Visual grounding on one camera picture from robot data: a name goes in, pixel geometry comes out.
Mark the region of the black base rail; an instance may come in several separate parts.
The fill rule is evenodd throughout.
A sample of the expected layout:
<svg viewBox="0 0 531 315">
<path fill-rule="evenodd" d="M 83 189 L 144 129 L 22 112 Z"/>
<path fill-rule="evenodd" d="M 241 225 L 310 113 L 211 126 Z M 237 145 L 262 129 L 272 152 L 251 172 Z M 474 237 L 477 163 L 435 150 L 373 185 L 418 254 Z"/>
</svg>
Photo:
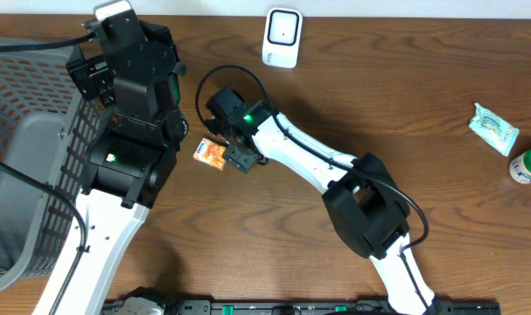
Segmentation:
<svg viewBox="0 0 531 315">
<path fill-rule="evenodd" d="M 101 314 L 110 315 L 320 315 L 395 314 L 383 299 L 356 301 L 219 301 L 170 298 L 148 287 L 138 287 L 124 298 L 105 303 Z"/>
</svg>

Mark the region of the orange snack packet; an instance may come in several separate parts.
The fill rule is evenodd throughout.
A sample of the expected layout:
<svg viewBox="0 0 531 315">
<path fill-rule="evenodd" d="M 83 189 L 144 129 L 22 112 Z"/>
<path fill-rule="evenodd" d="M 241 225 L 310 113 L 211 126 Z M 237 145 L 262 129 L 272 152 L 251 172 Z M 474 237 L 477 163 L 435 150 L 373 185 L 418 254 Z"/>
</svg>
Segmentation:
<svg viewBox="0 0 531 315">
<path fill-rule="evenodd" d="M 203 138 L 192 157 L 201 163 L 222 171 L 226 164 L 226 160 L 223 157 L 225 151 L 225 146 L 215 143 L 208 138 Z"/>
</svg>

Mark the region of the teal wet wipes pack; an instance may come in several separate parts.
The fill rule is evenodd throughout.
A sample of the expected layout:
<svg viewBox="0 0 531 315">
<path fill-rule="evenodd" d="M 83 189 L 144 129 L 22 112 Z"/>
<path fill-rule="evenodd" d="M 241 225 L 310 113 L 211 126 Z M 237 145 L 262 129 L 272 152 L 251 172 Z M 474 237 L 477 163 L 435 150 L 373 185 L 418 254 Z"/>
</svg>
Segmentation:
<svg viewBox="0 0 531 315">
<path fill-rule="evenodd" d="M 475 113 L 468 127 L 502 156 L 508 157 L 520 130 L 478 102 L 474 107 Z"/>
</svg>

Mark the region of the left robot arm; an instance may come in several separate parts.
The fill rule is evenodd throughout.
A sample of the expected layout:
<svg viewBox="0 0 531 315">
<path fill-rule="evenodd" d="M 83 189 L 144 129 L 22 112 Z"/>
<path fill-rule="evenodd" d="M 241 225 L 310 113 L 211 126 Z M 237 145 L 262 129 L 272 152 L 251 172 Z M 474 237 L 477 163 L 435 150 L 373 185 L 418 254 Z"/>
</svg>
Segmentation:
<svg viewBox="0 0 531 315">
<path fill-rule="evenodd" d="M 189 125 L 179 103 L 186 66 L 170 30 L 125 1 L 98 7 L 87 29 L 101 54 L 72 53 L 66 69 L 100 109 L 73 222 L 36 306 L 38 314 L 97 314 L 122 256 L 177 162 Z"/>
</svg>

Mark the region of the white barcode scanner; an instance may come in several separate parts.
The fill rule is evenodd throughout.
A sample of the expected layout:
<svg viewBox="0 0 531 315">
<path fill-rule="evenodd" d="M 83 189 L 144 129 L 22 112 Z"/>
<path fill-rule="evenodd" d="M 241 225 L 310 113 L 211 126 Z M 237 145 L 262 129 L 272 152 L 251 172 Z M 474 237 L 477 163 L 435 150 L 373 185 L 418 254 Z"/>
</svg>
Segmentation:
<svg viewBox="0 0 531 315">
<path fill-rule="evenodd" d="M 266 66 L 297 65 L 303 21 L 298 10 L 280 7 L 269 10 L 262 42 L 262 62 Z"/>
</svg>

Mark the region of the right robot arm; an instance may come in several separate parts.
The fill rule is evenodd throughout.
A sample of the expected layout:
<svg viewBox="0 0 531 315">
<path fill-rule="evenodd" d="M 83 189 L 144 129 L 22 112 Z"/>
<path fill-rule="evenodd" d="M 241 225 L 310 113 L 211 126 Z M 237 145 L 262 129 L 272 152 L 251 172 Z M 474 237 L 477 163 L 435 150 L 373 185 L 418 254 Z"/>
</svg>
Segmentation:
<svg viewBox="0 0 531 315">
<path fill-rule="evenodd" d="M 206 103 L 214 135 L 237 140 L 227 161 L 248 172 L 258 158 L 285 165 L 316 188 L 336 234 L 378 272 L 390 307 L 401 314 L 433 314 L 435 293 L 424 282 L 410 248 L 405 197 L 374 155 L 334 150 L 296 127 L 265 101 L 247 104 L 224 87 Z"/>
</svg>

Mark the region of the grey plastic basket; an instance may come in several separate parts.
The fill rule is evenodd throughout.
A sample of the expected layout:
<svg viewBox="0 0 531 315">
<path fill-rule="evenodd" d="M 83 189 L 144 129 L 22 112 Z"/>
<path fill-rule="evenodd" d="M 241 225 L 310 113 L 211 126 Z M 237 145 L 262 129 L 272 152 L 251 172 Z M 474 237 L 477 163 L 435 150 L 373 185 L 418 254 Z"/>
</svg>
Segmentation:
<svg viewBox="0 0 531 315">
<path fill-rule="evenodd" d="M 66 70 L 73 47 L 0 52 L 0 291 L 49 276 L 81 227 L 61 202 L 80 195 L 101 125 Z"/>
</svg>

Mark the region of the green lid white jar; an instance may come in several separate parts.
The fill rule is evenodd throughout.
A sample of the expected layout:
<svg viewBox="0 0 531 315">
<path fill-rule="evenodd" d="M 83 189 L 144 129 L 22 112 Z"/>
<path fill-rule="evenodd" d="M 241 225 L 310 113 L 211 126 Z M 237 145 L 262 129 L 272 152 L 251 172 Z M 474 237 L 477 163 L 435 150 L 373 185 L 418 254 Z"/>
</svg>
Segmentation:
<svg viewBox="0 0 531 315">
<path fill-rule="evenodd" d="M 531 149 L 513 159 L 508 170 L 516 182 L 531 184 Z"/>
</svg>

